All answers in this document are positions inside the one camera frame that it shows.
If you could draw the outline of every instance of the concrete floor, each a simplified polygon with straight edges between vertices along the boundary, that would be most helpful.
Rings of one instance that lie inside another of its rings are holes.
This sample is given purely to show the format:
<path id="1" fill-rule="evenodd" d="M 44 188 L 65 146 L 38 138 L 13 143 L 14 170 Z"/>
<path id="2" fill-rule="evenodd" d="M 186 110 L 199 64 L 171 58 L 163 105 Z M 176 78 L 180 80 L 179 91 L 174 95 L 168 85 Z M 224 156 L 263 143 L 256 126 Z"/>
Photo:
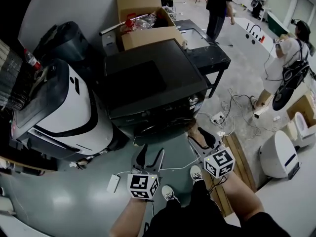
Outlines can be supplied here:
<path id="1" fill-rule="evenodd" d="M 206 2 L 201 0 L 175 0 L 177 20 L 191 19 L 202 29 L 206 29 L 208 23 L 208 11 L 205 9 Z M 264 31 L 272 37 L 265 23 L 253 19 L 247 12 L 234 4 L 237 10 L 236 17 L 246 17 L 258 23 Z M 225 43 L 225 35 L 233 27 L 229 19 L 225 21 L 223 30 L 218 38 L 220 43 Z M 223 111 L 222 101 L 229 103 L 231 97 L 228 88 L 233 94 L 247 94 L 258 96 L 263 89 L 259 78 L 261 70 L 252 67 L 245 57 L 233 47 L 221 45 L 221 48 L 231 58 L 229 69 L 224 73 L 222 80 L 211 99 L 204 102 L 201 112 L 209 115 Z M 274 112 L 269 108 L 260 119 L 252 120 L 248 99 L 239 99 L 244 109 L 245 119 L 251 124 L 272 128 L 273 117 L 286 115 L 285 111 Z M 257 151 L 259 147 L 269 138 L 273 132 L 261 129 L 261 135 L 254 134 L 255 128 L 250 127 L 242 118 L 240 109 L 232 104 L 231 114 L 237 116 L 235 121 L 235 132 L 244 149 L 254 175 L 257 186 L 266 179 L 263 174 Z M 198 115 L 201 127 L 208 131 L 219 131 L 212 125 L 206 115 Z M 233 129 L 233 122 L 228 118 L 225 132 Z M 149 147 L 149 162 L 158 150 L 164 147 L 164 168 L 182 167 L 195 159 L 185 135 L 182 135 L 163 144 L 151 145 Z M 130 170 L 130 160 L 135 148 L 129 143 L 123 150 L 102 155 L 92 163 L 86 170 L 69 168 L 68 163 L 62 162 L 60 171 L 46 173 L 42 177 L 24 174 L 13 174 L 12 177 L 1 176 L 0 183 L 11 197 L 17 217 L 33 228 L 56 237 L 83 237 L 83 236 L 107 236 L 111 225 L 123 211 L 130 198 L 126 190 L 126 174 L 121 175 L 121 180 L 115 194 L 106 192 L 108 181 L 112 174 Z M 183 205 L 190 199 L 192 180 L 189 177 L 190 168 L 183 170 L 166 170 L 161 172 L 161 186 L 155 195 L 155 212 L 165 206 L 165 200 L 160 195 L 160 189 L 164 184 L 171 185 Z M 145 221 L 151 220 L 151 205 L 147 206 Z"/>
<path id="2" fill-rule="evenodd" d="M 201 29 L 206 31 L 208 25 L 209 12 L 205 9 L 205 0 L 200 0 L 195 3 L 196 0 L 174 0 L 175 10 L 177 14 L 177 20 L 191 19 Z M 235 17 L 244 17 L 254 23 L 258 24 L 264 32 L 270 37 L 277 38 L 277 36 L 268 28 L 268 24 L 260 22 L 253 18 L 250 12 L 244 10 L 245 8 L 232 3 L 233 8 L 237 11 Z M 231 96 L 228 89 L 232 89 L 233 95 L 246 94 L 248 96 L 254 95 L 259 97 L 263 90 L 263 84 L 260 75 L 263 73 L 263 68 L 252 66 L 245 58 L 245 56 L 234 47 L 229 47 L 229 39 L 227 37 L 230 29 L 234 27 L 231 25 L 230 18 L 225 19 L 223 29 L 217 39 L 220 43 L 222 50 L 230 57 L 231 64 L 224 72 L 224 75 L 211 99 L 205 100 L 200 113 L 207 113 L 209 115 L 217 114 L 219 111 L 224 111 L 221 103 L 229 103 Z M 211 82 L 215 81 L 215 75 L 209 75 L 208 78 Z M 252 111 L 247 97 L 236 98 L 243 107 L 245 119 L 252 125 L 261 127 L 260 131 L 254 127 L 250 127 L 243 119 L 240 108 L 232 103 L 232 109 L 230 114 L 236 116 L 235 126 L 233 118 L 230 117 L 227 120 L 227 126 L 225 127 L 225 134 L 229 134 L 235 127 L 235 132 L 244 150 L 246 158 L 249 162 L 250 169 L 254 176 L 257 187 L 261 186 L 266 181 L 266 175 L 263 173 L 259 162 L 258 150 L 259 147 L 273 135 L 273 127 L 279 129 L 286 125 L 289 121 L 286 110 L 280 110 L 278 112 L 272 109 L 272 101 L 269 104 L 269 108 L 260 115 L 259 119 L 252 118 Z M 276 116 L 282 117 L 281 120 L 273 122 L 273 118 Z M 198 115 L 198 123 L 201 127 L 209 131 L 219 131 L 219 128 L 214 126 L 206 115 Z"/>

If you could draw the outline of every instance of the person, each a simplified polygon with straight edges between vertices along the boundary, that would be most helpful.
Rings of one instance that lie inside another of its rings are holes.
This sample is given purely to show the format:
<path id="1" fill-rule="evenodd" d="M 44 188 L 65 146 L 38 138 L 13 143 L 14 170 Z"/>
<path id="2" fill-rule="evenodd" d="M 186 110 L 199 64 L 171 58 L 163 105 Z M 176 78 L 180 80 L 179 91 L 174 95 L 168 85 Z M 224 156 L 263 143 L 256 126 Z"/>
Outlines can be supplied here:
<path id="1" fill-rule="evenodd" d="M 206 9 L 209 10 L 209 22 L 206 34 L 214 41 L 219 36 L 226 14 L 231 18 L 231 24 L 235 24 L 233 8 L 231 5 L 233 0 L 208 0 Z"/>
<path id="2" fill-rule="evenodd" d="M 289 236 L 272 217 L 264 212 L 262 203 L 253 191 L 233 172 L 222 184 L 241 228 L 226 223 L 217 204 L 211 199 L 201 169 L 194 165 L 191 202 L 181 207 L 173 189 L 165 185 L 161 192 L 167 200 L 166 208 L 158 212 L 143 237 L 201 237 L 201 236 Z M 137 237 L 141 230 L 146 202 L 132 198 L 110 230 L 110 237 Z"/>
<path id="3" fill-rule="evenodd" d="M 258 0 L 257 6 L 252 9 L 252 16 L 253 17 L 260 19 L 259 18 L 260 11 L 262 9 L 262 6 L 265 5 L 266 1 L 267 0 Z"/>
<path id="4" fill-rule="evenodd" d="M 296 24 L 295 35 L 302 45 L 303 59 L 309 52 L 308 43 L 310 40 L 310 27 L 304 21 L 299 21 Z M 291 66 L 295 61 L 301 59 L 301 48 L 295 38 L 290 38 L 287 35 L 282 35 L 284 41 L 280 45 L 276 45 L 276 56 L 273 63 L 261 75 L 264 90 L 261 92 L 258 99 L 251 96 L 251 103 L 254 109 L 265 106 L 266 101 L 275 94 L 283 80 L 283 68 Z"/>

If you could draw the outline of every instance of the power outlet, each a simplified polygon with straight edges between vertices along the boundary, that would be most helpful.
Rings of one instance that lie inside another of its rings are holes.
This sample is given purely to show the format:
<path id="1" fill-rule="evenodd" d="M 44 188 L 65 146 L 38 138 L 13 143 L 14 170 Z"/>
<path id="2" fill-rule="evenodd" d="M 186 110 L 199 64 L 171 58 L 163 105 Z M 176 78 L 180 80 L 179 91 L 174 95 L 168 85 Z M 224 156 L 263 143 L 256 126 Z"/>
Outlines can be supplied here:
<path id="1" fill-rule="evenodd" d="M 222 112 L 219 112 L 218 114 L 215 114 L 211 117 L 211 122 L 215 125 L 221 124 L 224 120 L 225 116 Z"/>

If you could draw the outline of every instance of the sneaker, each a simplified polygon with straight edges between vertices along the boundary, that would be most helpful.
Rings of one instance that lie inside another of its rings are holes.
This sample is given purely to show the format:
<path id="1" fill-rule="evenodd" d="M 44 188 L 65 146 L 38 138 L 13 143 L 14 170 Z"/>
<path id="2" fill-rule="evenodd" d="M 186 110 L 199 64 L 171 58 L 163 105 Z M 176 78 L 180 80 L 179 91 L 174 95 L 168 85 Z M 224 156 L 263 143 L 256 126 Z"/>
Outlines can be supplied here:
<path id="1" fill-rule="evenodd" d="M 167 201 L 172 199 L 178 200 L 178 198 L 174 195 L 173 189 L 168 185 L 163 186 L 163 188 L 161 189 L 161 193 Z"/>
<path id="2" fill-rule="evenodd" d="M 193 183 L 203 180 L 203 178 L 202 178 L 202 171 L 199 168 L 199 166 L 197 166 L 197 165 L 194 165 L 194 166 L 191 167 L 190 175 L 191 175 L 191 177 L 193 179 Z"/>

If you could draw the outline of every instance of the cardboard box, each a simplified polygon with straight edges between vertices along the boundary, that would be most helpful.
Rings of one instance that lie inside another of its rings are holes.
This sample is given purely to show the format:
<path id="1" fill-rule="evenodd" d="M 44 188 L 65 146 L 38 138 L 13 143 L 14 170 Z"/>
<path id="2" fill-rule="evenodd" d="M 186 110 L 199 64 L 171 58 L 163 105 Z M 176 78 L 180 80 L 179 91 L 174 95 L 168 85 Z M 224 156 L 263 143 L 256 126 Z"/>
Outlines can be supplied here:
<path id="1" fill-rule="evenodd" d="M 306 121 L 307 127 L 311 127 L 316 124 L 316 119 L 314 119 L 313 110 L 313 99 L 311 93 L 308 92 L 303 95 L 299 100 L 297 100 L 290 108 L 288 108 L 287 114 L 292 120 L 297 112 L 301 113 Z"/>
<path id="2" fill-rule="evenodd" d="M 154 30 L 155 34 L 153 34 L 153 31 L 135 31 L 124 34 L 122 36 L 124 49 L 129 50 L 138 46 L 169 39 L 176 39 L 180 45 L 183 42 L 181 33 L 175 27 L 161 27 Z"/>
<path id="3" fill-rule="evenodd" d="M 163 16 L 168 22 L 168 27 L 134 31 L 125 35 L 117 33 L 118 42 L 122 41 L 125 50 L 169 39 L 176 39 L 182 45 L 184 39 L 175 28 L 175 24 L 168 13 L 161 7 L 160 0 L 117 0 L 117 5 L 120 22 L 124 22 L 127 15 L 131 13 L 143 15 L 151 14 L 154 11 Z"/>

